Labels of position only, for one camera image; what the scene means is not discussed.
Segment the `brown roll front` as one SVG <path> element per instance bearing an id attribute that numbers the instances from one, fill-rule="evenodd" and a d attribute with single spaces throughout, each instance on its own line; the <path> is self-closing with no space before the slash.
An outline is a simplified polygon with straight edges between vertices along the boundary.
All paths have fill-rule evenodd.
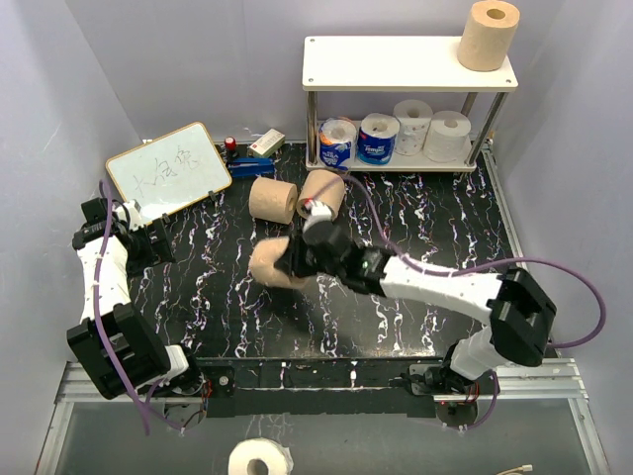
<path id="1" fill-rule="evenodd" d="M 478 1 L 469 12 L 457 58 L 466 68 L 490 72 L 501 68 L 513 41 L 520 11 L 505 1 Z"/>
<path id="2" fill-rule="evenodd" d="M 289 244 L 288 237 L 266 238 L 257 243 L 249 259 L 248 269 L 253 279 L 266 287 L 303 289 L 309 278 L 289 276 L 274 267 Z"/>

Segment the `light blue roll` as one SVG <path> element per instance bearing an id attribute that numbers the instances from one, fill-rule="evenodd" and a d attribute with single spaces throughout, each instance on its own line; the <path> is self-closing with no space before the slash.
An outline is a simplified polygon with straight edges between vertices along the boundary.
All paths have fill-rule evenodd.
<path id="1" fill-rule="evenodd" d="M 329 118 L 320 125 L 317 141 L 318 157 L 326 167 L 347 170 L 356 155 L 357 128 L 347 118 Z"/>

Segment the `blue Tempo roll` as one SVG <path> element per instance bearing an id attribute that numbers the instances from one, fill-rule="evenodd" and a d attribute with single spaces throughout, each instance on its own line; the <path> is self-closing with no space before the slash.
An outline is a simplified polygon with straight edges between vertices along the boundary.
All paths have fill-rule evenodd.
<path id="1" fill-rule="evenodd" d="M 372 113 L 360 123 L 357 157 L 371 165 L 387 164 L 393 155 L 400 122 L 393 116 Z"/>

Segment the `white patterned paper roll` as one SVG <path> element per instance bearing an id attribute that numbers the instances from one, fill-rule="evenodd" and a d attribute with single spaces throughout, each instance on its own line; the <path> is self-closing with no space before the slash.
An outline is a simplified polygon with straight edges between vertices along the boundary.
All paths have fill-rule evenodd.
<path id="1" fill-rule="evenodd" d="M 400 123 L 395 153 L 405 156 L 419 153 L 433 116 L 431 107 L 423 101 L 407 99 L 394 107 L 393 115 Z"/>

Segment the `plain white paper roll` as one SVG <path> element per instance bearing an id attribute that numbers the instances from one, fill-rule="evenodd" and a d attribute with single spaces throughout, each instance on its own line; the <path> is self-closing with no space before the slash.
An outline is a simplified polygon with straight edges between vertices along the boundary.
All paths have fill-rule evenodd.
<path id="1" fill-rule="evenodd" d="M 423 153 L 435 162 L 450 162 L 458 158 L 466 146 L 471 122 L 456 111 L 439 111 L 430 121 Z"/>

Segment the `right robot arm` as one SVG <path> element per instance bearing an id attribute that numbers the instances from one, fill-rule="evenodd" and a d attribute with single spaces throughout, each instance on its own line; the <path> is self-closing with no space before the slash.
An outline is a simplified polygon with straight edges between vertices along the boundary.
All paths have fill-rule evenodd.
<path id="1" fill-rule="evenodd" d="M 479 332 L 454 343 L 440 365 L 415 377 L 435 392 L 464 392 L 508 362 L 540 366 L 556 315 L 554 303 L 524 269 L 463 276 L 447 268 L 425 270 L 391 249 L 356 242 L 328 221 L 290 236 L 273 265 L 289 277 L 327 274 L 359 294 L 423 302 L 480 322 Z"/>

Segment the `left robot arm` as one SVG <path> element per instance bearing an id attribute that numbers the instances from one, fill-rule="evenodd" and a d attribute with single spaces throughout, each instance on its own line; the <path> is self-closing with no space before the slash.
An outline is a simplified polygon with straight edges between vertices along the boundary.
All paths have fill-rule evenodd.
<path id="1" fill-rule="evenodd" d="M 127 392 L 107 352 L 106 337 L 136 389 L 159 382 L 184 395 L 198 392 L 205 372 L 180 344 L 166 345 L 134 307 L 129 280 L 174 260 L 166 216 L 144 224 L 136 201 L 81 205 L 86 223 L 72 246 L 82 263 L 84 309 L 66 333 L 68 345 L 99 393 L 112 400 Z"/>

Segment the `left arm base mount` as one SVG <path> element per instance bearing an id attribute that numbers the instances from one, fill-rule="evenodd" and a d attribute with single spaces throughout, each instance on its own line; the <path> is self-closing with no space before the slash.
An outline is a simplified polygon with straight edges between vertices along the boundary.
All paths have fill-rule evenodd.
<path id="1" fill-rule="evenodd" d="M 235 391 L 235 371 L 228 365 L 205 365 L 193 356 L 187 358 L 189 368 L 170 381 L 162 390 L 166 397 L 199 397 L 203 413 L 210 413 L 214 400 L 230 399 Z"/>

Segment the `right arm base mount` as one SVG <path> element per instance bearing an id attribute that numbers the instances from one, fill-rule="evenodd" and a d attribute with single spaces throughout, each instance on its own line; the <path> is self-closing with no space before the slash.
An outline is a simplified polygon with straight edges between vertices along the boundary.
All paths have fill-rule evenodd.
<path id="1" fill-rule="evenodd" d="M 456 396 L 459 402 L 476 402 L 481 396 L 500 392 L 499 383 L 491 371 L 476 380 L 457 374 L 442 364 L 412 364 L 389 386 L 405 389 L 414 396 Z"/>

